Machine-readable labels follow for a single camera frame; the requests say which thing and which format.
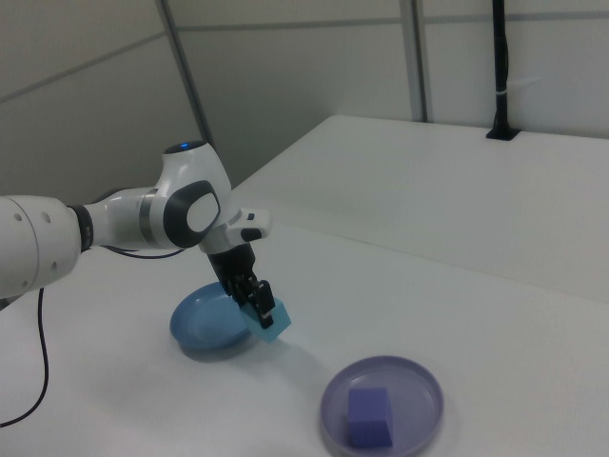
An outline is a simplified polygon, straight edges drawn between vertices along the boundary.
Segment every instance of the cable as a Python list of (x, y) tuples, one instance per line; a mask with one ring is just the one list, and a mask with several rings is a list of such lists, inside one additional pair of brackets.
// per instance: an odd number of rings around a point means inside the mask
[(107, 250), (114, 252), (116, 254), (124, 255), (125, 257), (131, 257), (132, 259), (152, 259), (152, 260), (167, 259), (169, 257), (173, 257), (174, 255), (178, 255), (185, 251), (184, 249), (179, 249), (179, 250), (176, 250), (169, 254), (163, 254), (163, 255), (138, 255), (138, 254), (131, 254), (130, 252), (127, 252), (123, 249), (114, 248), (112, 246), (104, 246), (104, 248), (106, 248)]
[(42, 403), (45, 395), (47, 394), (47, 387), (49, 386), (49, 357), (47, 355), (47, 343), (45, 342), (45, 331), (42, 327), (42, 302), (43, 297), (45, 295), (45, 288), (41, 288), (38, 292), (38, 333), (40, 334), (40, 346), (42, 347), (42, 360), (45, 364), (45, 382), (42, 385), (42, 391), (40, 392), (40, 396), (38, 400), (34, 404), (33, 407), (29, 409), (28, 412), (23, 415), (17, 417), (16, 419), (12, 419), (11, 421), (3, 422), (0, 424), (0, 428), (12, 426), (13, 424), (17, 424), (18, 422), (23, 421), (30, 414), (32, 414)]

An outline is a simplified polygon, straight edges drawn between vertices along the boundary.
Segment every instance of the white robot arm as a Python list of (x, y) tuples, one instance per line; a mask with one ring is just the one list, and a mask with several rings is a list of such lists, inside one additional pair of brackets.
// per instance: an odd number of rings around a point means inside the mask
[(209, 144), (182, 143), (163, 155), (153, 188), (109, 192), (96, 203), (67, 207), (46, 197), (0, 197), (0, 299), (41, 288), (69, 274), (81, 252), (192, 248), (207, 254), (221, 284), (240, 306), (250, 303), (263, 328), (272, 325), (270, 285), (252, 271), (249, 242), (268, 235), (267, 211), (240, 209)]

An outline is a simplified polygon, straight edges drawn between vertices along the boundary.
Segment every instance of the white table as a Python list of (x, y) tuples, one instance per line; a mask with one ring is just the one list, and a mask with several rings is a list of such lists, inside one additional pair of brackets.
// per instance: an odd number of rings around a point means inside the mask
[(609, 303), (609, 141), (331, 117), (237, 190), (276, 219)]
[[(168, 331), (176, 304), (215, 279), (197, 249), (85, 253), (47, 290), (48, 396), (0, 430), (0, 455), (327, 455), (325, 385), (377, 354), (442, 385), (442, 429), (422, 455), (606, 455), (607, 305), (285, 222), (254, 248), (293, 325), (216, 357), (184, 355)], [(39, 393), (35, 298), (0, 313), (0, 420)]]

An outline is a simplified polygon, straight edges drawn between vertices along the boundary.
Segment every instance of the cube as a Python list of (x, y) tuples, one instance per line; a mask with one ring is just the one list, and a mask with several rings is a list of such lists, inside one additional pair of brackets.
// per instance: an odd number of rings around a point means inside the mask
[(386, 388), (350, 389), (347, 422), (353, 447), (393, 446), (393, 418)]

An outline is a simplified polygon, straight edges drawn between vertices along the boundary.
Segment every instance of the white wall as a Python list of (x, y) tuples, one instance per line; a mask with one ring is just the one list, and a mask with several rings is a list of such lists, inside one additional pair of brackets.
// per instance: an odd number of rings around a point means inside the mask
[(153, 1), (0, 0), (0, 194), (153, 185), (199, 138)]
[(397, 0), (170, 0), (239, 184), (332, 114), (412, 119)]
[[(609, 137), (609, 2), (506, 1), (510, 123)], [(424, 0), (429, 120), (490, 127), (495, 113), (491, 2)]]

